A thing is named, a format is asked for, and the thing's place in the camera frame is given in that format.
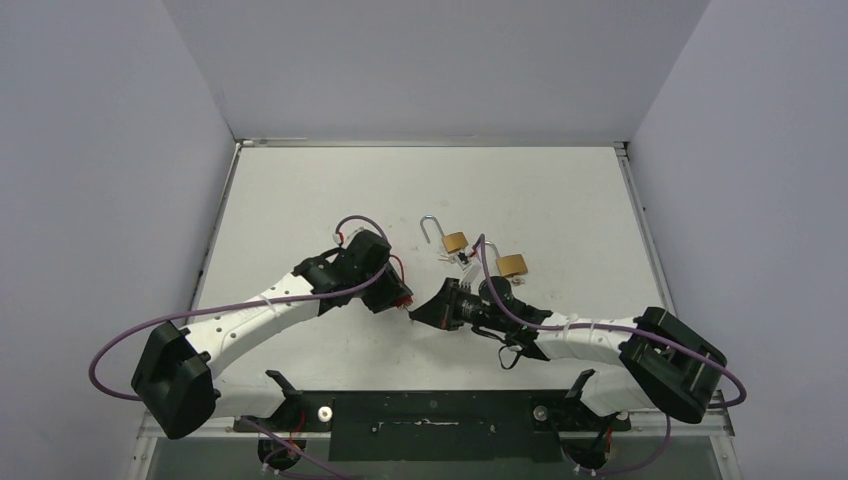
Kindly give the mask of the brass padlock with key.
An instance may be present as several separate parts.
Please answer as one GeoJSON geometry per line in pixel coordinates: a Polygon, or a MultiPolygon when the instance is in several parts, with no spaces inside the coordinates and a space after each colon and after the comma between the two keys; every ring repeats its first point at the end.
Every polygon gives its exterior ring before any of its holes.
{"type": "Polygon", "coordinates": [[[529,273],[529,267],[522,254],[502,255],[491,241],[484,241],[483,246],[478,249],[478,255],[483,254],[486,257],[481,259],[481,264],[490,273],[494,272],[510,281],[518,281],[529,273]]]}

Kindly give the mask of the brass padlock long shackle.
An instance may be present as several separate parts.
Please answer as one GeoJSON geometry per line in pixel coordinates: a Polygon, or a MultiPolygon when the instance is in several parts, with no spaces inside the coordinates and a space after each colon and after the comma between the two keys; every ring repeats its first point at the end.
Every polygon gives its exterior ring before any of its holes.
{"type": "Polygon", "coordinates": [[[457,254],[465,250],[469,245],[469,241],[463,232],[446,233],[441,226],[440,221],[431,214],[421,217],[419,226],[424,236],[425,242],[432,243],[434,236],[428,231],[428,226],[432,225],[436,228],[441,239],[442,247],[447,254],[457,254]]]}

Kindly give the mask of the red cable padlock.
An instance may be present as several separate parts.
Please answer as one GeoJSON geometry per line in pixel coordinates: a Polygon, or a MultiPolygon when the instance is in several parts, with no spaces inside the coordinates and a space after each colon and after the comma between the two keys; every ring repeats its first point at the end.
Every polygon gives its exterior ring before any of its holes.
{"type": "Polygon", "coordinates": [[[405,267],[396,254],[389,255],[389,263],[393,268],[396,279],[393,282],[394,305],[399,309],[407,309],[412,304],[412,292],[405,282],[405,267]]]}

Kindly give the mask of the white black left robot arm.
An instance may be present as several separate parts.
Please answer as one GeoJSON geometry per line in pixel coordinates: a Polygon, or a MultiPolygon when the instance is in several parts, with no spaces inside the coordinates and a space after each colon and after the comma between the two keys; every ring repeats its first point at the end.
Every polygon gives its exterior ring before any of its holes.
{"type": "Polygon", "coordinates": [[[299,405],[273,370],[231,375],[239,358],[283,330],[353,299],[372,313],[407,306],[413,292],[391,265],[391,246],[362,230],[346,246],[309,257],[233,311],[202,314],[179,328],[167,320],[149,334],[131,386],[170,439],[181,439],[219,417],[261,418],[282,431],[299,405]]]}

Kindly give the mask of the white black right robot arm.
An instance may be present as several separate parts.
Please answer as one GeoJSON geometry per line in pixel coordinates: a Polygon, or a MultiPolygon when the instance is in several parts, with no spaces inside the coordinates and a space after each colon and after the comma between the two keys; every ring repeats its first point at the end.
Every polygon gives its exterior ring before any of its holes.
{"type": "Polygon", "coordinates": [[[593,373],[565,402],[568,421],[580,429],[652,408],[697,424],[727,366],[720,350],[666,309],[620,319],[566,316],[518,299],[501,276],[482,281],[477,292],[448,278],[410,318],[445,331],[469,325],[522,358],[592,363],[593,373]]]}

